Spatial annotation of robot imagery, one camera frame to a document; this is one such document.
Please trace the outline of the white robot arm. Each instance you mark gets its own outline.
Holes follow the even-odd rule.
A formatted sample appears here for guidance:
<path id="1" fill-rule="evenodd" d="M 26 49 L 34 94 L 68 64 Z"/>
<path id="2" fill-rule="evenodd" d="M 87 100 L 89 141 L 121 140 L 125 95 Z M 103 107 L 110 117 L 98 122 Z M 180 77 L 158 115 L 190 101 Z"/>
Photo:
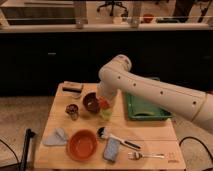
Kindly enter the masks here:
<path id="1" fill-rule="evenodd" d="M 131 67 L 131 60 L 122 54 L 103 65 L 98 73 L 99 94 L 112 99 L 120 89 L 179 114 L 213 134 L 212 94 L 137 76 L 130 72 Z"/>

